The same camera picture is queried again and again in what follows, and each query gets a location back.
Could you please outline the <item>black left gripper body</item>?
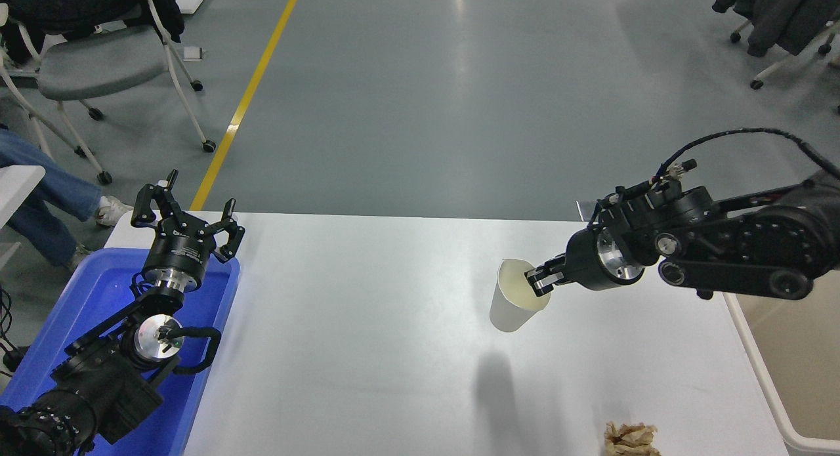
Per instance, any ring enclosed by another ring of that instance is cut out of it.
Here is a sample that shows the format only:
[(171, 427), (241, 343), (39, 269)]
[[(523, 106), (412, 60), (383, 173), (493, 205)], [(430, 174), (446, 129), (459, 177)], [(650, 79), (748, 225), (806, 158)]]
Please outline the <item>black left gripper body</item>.
[(159, 271), (176, 270), (192, 281), (202, 281), (215, 247), (213, 237), (199, 235), (207, 227), (206, 220), (195, 216), (182, 220), (170, 216), (158, 220), (155, 238), (143, 267), (144, 279), (152, 281)]

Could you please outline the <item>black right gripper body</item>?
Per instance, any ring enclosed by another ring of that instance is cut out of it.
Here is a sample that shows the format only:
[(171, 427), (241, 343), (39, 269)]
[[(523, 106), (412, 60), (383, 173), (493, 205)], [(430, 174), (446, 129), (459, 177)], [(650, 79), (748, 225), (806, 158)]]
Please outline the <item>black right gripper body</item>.
[(605, 291), (621, 285), (599, 259), (598, 238), (596, 230), (579, 230), (570, 238), (565, 251), (565, 279), (590, 291)]

